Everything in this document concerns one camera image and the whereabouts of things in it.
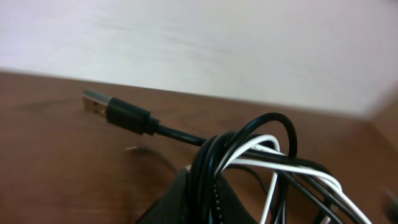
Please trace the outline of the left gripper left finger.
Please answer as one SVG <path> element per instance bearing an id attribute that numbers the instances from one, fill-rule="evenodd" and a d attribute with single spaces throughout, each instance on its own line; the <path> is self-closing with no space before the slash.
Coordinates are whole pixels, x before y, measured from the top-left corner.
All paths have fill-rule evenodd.
<path id="1" fill-rule="evenodd" d="M 137 224 L 180 223 L 184 215 L 188 170 L 180 170 L 166 193 L 138 219 Z"/>

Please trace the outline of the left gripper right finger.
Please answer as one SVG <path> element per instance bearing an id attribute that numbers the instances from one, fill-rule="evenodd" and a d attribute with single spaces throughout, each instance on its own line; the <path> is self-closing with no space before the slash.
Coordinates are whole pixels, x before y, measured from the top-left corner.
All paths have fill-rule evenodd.
<path id="1" fill-rule="evenodd" d="M 257 224 L 223 176 L 214 184 L 214 223 Z"/>

